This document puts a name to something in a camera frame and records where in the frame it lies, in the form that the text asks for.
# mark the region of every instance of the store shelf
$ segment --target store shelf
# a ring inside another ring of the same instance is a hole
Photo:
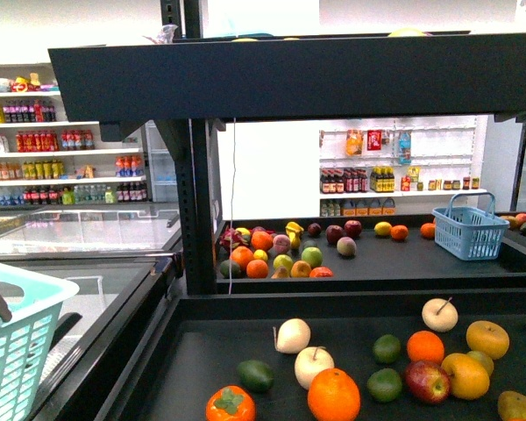
[[[50,92],[4,92],[0,94],[0,98],[22,98],[22,97],[36,97],[36,96],[60,96],[60,91],[53,90]]]
[[[0,153],[0,158],[42,158],[45,156],[77,156],[77,155],[119,155],[125,153],[142,153],[139,147],[127,147],[123,149],[92,149],[89,151],[57,151],[57,152],[10,152]]]
[[[423,191],[395,191],[393,193],[338,193],[333,195],[319,195],[320,199],[368,199],[374,197],[413,197],[413,196],[454,196],[458,193],[486,193],[485,189],[476,190],[423,190]]]
[[[112,182],[143,182],[146,179],[145,175],[140,177],[96,177],[96,178],[81,178],[76,180],[71,179],[56,179],[56,180],[2,180],[0,187],[12,186],[51,186],[51,185],[68,185],[68,184],[98,184],[98,183],[112,183]]]
[[[70,125],[97,125],[96,121],[52,121],[41,123],[2,123],[0,129],[32,129],[34,127],[68,127]]]

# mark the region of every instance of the light blue basket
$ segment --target light blue basket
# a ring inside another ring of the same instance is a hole
[[[453,206],[460,196],[489,195],[487,210]],[[435,208],[435,242],[461,260],[492,260],[499,256],[508,221],[495,216],[494,195],[469,193],[454,195],[447,208]]]
[[[11,321],[0,318],[0,421],[18,421],[31,410],[62,302],[78,286],[1,263],[0,282],[24,291],[21,302],[8,303]]]

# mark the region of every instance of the apple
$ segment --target apple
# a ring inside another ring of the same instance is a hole
[[[322,233],[322,226],[320,224],[313,223],[308,226],[307,231],[310,237],[319,237],[319,234]]]
[[[299,353],[308,346],[311,331],[301,318],[290,318],[284,322],[277,333],[274,332],[274,349],[280,353]]]
[[[458,322],[458,311],[450,300],[433,298],[423,306],[423,322],[435,332],[448,332]]]
[[[411,394],[422,402],[439,404],[450,395],[450,377],[432,361],[409,363],[403,377]]]
[[[345,232],[347,237],[357,239],[362,232],[362,224],[359,221],[349,219],[347,222],[345,222]]]
[[[515,216],[516,220],[518,221],[519,225],[522,225],[526,222],[526,213],[519,213]]]
[[[472,351],[481,351],[492,360],[498,360],[507,353],[510,338],[507,331],[498,324],[478,320],[467,328],[466,342]]]
[[[442,361],[450,376],[453,396],[467,401],[479,399],[489,390],[489,374],[481,363],[464,353],[451,353]]]
[[[491,357],[489,357],[486,353],[483,353],[481,351],[470,351],[466,355],[469,355],[474,360],[479,361],[483,368],[487,371],[489,377],[491,377],[491,374],[494,370],[494,362],[493,360],[491,360]]]
[[[332,246],[336,246],[339,239],[341,239],[341,237],[344,235],[345,233],[343,232],[343,228],[341,228],[339,225],[330,225],[325,230],[327,242]]]
[[[314,377],[326,368],[334,368],[331,355],[322,346],[309,346],[302,349],[295,361],[296,380],[306,390]]]

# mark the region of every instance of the wire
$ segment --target wire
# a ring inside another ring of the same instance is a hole
[[[232,242],[232,230],[234,223],[234,189],[236,186],[236,118],[234,117],[233,123],[233,148],[231,153],[231,164],[232,164],[232,173],[231,173],[231,194],[230,194],[230,257],[228,259],[228,276],[230,277],[230,282],[228,284],[228,295],[231,295],[231,242]]]

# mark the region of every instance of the package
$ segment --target package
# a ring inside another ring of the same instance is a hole
[[[400,164],[411,163],[411,132],[406,131],[400,134],[398,139],[398,155]]]

